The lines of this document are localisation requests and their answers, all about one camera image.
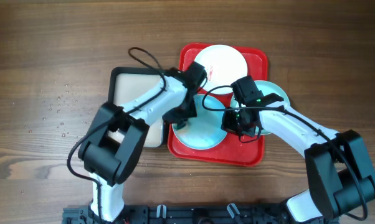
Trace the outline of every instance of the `wooden table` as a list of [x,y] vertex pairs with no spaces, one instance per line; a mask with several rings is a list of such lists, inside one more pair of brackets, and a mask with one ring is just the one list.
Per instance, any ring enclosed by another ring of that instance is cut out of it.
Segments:
[[[375,166],[375,1],[0,2],[0,223],[60,223],[62,208],[89,203],[92,184],[65,160],[106,101],[111,70],[140,66],[133,46],[164,67],[190,42],[259,48],[293,106],[359,132]],[[303,158],[276,136],[265,142],[250,168],[145,149],[125,201],[279,202],[307,189]],[[375,201],[369,211],[375,223]]]

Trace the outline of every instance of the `red tray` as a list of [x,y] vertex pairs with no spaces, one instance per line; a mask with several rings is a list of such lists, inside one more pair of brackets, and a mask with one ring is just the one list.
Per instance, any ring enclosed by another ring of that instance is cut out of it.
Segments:
[[[186,70],[196,58],[196,55],[204,48],[212,44],[191,43],[186,45],[181,52],[179,59],[179,69]],[[238,50],[248,66],[248,73],[254,80],[267,80],[268,59],[267,56],[258,49],[248,47],[233,47]],[[207,91],[201,90],[199,93],[205,94]],[[229,106],[233,93],[226,95],[213,95],[224,106]],[[250,137],[242,137],[242,141],[250,140]],[[194,159],[207,162],[218,162],[238,166],[255,166],[263,157],[263,136],[258,141],[242,144],[239,138],[233,134],[227,134],[225,139],[217,146],[207,150],[195,150],[182,144],[174,135],[172,127],[169,127],[168,149],[176,157],[183,159]]]

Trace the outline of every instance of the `robotic arm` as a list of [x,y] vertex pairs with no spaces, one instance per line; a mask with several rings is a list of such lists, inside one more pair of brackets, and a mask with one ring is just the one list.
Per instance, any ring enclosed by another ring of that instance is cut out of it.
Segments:
[[[91,178],[102,185],[100,190],[93,185],[90,211],[96,222],[101,222],[98,220],[100,216],[108,223],[115,223],[120,218],[125,207],[123,183],[138,163],[149,126],[160,117],[169,123],[183,123],[196,116],[193,96],[206,77],[204,67],[193,62],[185,72],[170,69],[164,74],[165,89],[162,80],[134,101],[121,106],[103,104],[89,130],[97,129],[106,121],[112,122],[95,131],[81,145],[78,157],[84,161],[84,168]],[[281,97],[275,94],[263,96],[251,77],[237,80],[232,88],[236,100],[247,108],[226,111],[222,129],[238,135],[252,133],[256,126],[266,129],[305,158],[310,189],[286,202],[296,222],[318,217],[332,220],[363,205],[361,196],[365,203],[375,199],[374,167],[363,140],[356,132],[350,130],[340,134],[316,124],[291,108]],[[163,92],[157,98],[136,108],[161,90]],[[121,144],[109,138],[109,131],[119,131],[124,135]],[[340,158],[330,144],[344,150],[349,163],[347,166],[352,167],[354,179],[359,181],[363,191],[361,194],[347,169],[336,171],[333,164]]]

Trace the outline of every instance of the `black metal base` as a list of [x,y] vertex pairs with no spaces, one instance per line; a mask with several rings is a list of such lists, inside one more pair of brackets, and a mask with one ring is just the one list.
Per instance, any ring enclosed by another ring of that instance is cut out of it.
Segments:
[[[157,218],[157,207],[145,205],[126,205],[120,217],[112,224],[197,224],[192,215],[196,208],[204,208],[214,224],[235,224],[225,206],[167,207],[165,218]],[[237,205],[242,224],[297,224],[285,210],[284,203],[265,203]],[[98,217],[89,206],[64,208],[62,224],[96,224]],[[306,222],[309,224],[338,224],[335,220],[319,218]]]

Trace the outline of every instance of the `white plate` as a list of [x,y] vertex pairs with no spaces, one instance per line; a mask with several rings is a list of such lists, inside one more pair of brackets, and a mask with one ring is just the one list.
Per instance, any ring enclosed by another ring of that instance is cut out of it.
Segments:
[[[277,95],[283,97],[283,99],[290,105],[290,100],[288,99],[287,94],[278,85],[268,82],[268,81],[263,81],[263,80],[257,80],[254,82],[258,90],[261,90],[264,96],[269,95],[271,93],[276,93]],[[234,96],[232,97],[232,100],[230,101],[230,107],[233,107],[233,108],[239,107],[239,104],[235,100]],[[261,135],[266,135],[266,134],[271,134],[271,132],[267,130],[261,131]]]
[[[247,76],[247,62],[243,55],[233,47],[226,45],[206,47],[200,51],[194,61],[206,68],[208,81],[203,87],[206,91],[217,86],[230,85],[234,81]],[[232,89],[220,88],[212,93],[223,95],[232,93]]]
[[[210,149],[217,146],[226,137],[226,131],[221,129],[222,116],[224,112],[208,111],[202,107],[201,101],[204,95],[195,95],[197,117],[189,118],[185,127],[173,131],[176,138],[185,146],[197,150]],[[224,109],[225,106],[216,98],[207,96],[206,106],[209,108]]]

